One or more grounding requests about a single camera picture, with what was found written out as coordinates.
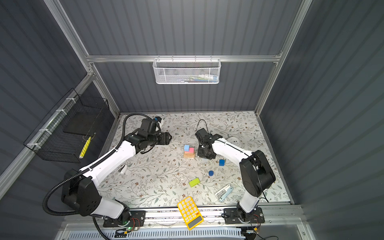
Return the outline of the pink block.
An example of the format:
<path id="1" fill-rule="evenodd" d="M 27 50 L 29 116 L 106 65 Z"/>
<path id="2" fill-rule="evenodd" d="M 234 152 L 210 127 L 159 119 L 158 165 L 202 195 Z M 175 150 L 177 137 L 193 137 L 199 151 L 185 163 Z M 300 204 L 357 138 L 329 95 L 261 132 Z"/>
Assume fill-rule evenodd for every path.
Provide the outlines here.
<path id="1" fill-rule="evenodd" d="M 185 154 L 194 154 L 195 153 L 195 148 L 189 147 L 187 151 L 185 151 Z"/>

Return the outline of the wooden block with holes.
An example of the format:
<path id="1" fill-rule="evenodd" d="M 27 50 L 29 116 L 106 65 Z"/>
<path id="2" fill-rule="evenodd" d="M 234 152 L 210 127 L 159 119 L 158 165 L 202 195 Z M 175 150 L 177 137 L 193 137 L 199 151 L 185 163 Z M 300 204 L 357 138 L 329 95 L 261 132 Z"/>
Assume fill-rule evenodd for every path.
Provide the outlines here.
<path id="1" fill-rule="evenodd" d="M 195 158 L 195 153 L 187 153 L 187 152 L 184 152 L 184 158 L 186 158 L 186 159 L 192 159 L 192 158 Z"/>

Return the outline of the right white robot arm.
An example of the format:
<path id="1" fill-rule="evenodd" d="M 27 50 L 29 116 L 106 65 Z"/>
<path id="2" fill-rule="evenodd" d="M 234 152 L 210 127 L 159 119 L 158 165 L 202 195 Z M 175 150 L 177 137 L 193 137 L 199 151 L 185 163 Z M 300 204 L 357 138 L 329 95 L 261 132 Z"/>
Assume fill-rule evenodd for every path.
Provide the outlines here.
<path id="1" fill-rule="evenodd" d="M 198 156 L 212 160 L 217 155 L 225 157 L 240 169 L 245 193 L 237 204 L 239 218 L 252 216 L 264 190 L 276 181 L 276 176 L 265 154 L 244 150 L 221 135 L 210 134 L 206 129 L 197 130 L 195 136 L 199 142 Z"/>

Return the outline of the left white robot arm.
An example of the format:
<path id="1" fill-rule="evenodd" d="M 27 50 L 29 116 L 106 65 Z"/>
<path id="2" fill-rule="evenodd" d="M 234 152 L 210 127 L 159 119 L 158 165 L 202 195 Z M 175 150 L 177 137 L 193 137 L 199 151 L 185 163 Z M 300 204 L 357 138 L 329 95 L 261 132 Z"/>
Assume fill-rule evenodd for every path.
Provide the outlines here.
<path id="1" fill-rule="evenodd" d="M 172 136 L 162 132 L 161 123 L 161 117 L 145 116 L 141 126 L 129 134 L 123 133 L 111 151 L 79 171 L 68 171 L 65 178 L 69 181 L 63 185 L 62 202 L 83 217 L 105 217 L 116 220 L 120 226 L 127 225 L 131 219 L 129 207 L 102 197 L 98 187 L 124 161 L 138 153 L 147 153 L 147 147 L 170 144 Z"/>

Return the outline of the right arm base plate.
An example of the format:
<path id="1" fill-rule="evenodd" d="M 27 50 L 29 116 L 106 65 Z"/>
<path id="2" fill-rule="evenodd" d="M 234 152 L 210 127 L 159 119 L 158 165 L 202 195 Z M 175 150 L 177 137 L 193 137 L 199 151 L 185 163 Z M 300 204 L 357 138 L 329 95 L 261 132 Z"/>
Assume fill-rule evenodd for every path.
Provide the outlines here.
<path id="1" fill-rule="evenodd" d="M 227 225 L 249 223 L 259 225 L 265 223 L 265 217 L 261 208 L 256 208 L 249 214 L 249 218 L 247 219 L 242 219 L 239 216 L 237 208 L 225 208 L 221 216 Z"/>

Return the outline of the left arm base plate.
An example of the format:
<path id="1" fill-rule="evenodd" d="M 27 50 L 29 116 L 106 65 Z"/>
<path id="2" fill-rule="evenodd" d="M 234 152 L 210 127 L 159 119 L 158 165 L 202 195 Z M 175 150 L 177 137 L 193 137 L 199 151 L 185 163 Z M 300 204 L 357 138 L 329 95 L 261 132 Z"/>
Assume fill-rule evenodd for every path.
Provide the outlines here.
<path id="1" fill-rule="evenodd" d="M 143 227 L 146 219 L 146 213 L 147 213 L 146 211 L 129 211 L 129 212 L 123 212 L 123 216 L 119 217 L 118 219 L 112 219 L 107 217 L 104 220 L 103 227 L 104 228 Z"/>

